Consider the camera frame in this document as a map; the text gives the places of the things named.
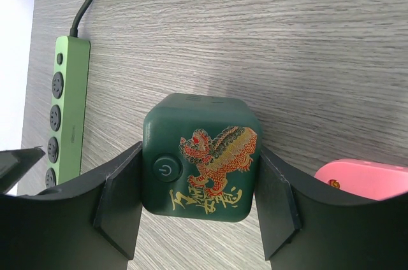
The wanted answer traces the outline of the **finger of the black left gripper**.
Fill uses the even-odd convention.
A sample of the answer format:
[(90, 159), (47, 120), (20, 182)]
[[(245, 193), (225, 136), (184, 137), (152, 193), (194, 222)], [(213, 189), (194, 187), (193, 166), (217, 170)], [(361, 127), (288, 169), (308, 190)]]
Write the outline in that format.
[(38, 146), (1, 151), (1, 193), (7, 194), (44, 155)]

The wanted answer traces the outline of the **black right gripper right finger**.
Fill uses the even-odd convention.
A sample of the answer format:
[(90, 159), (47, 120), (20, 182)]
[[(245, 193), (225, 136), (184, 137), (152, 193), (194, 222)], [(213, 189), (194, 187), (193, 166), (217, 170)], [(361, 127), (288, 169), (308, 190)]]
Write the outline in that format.
[(272, 269), (407, 268), (405, 193), (344, 192), (262, 148), (255, 198)]

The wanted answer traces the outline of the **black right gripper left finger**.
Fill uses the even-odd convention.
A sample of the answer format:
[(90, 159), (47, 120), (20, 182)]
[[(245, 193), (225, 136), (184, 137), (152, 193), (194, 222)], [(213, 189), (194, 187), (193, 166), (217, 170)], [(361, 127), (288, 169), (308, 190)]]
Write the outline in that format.
[(125, 269), (142, 214), (142, 144), (36, 195), (1, 194), (2, 269)]

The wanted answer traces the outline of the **green power strip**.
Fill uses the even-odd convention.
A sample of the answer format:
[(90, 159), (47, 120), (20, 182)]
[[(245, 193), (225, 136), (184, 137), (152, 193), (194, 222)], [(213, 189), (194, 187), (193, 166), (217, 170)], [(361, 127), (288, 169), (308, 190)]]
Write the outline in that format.
[(91, 43), (59, 36), (55, 43), (45, 186), (80, 175)]

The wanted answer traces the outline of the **pink plug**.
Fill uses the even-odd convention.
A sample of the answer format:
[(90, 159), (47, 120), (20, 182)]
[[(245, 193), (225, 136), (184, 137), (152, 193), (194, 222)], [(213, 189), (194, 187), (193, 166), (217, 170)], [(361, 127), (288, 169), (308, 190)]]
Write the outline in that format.
[(325, 164), (314, 177), (344, 192), (377, 201), (407, 192), (407, 168), (356, 159)]

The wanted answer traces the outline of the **dark green cube adapter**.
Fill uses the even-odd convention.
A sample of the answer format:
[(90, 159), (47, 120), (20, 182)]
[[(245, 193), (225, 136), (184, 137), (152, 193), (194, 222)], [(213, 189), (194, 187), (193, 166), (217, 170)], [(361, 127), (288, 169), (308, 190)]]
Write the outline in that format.
[(251, 211), (262, 135), (242, 100), (166, 96), (143, 121), (144, 208), (169, 217), (243, 220)]

